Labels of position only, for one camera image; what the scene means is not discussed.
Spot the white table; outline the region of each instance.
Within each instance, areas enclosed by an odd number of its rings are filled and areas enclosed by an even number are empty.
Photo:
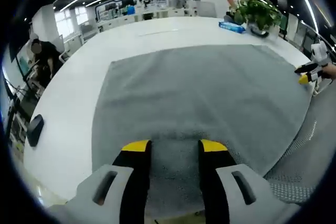
[[[65,63],[34,111],[45,120],[36,148],[26,141],[24,166],[64,199],[91,175],[91,128],[103,80],[112,61],[164,49],[199,45],[267,45],[290,64],[309,59],[294,46],[218,27],[220,19],[173,17],[127,24],[94,36]]]

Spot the potted plant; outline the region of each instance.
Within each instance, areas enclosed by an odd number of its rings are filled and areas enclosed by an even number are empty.
[[[265,1],[266,3],[260,0],[238,0],[234,13],[235,23],[247,23],[252,34],[266,38],[272,26],[280,25],[282,14],[271,1]]]

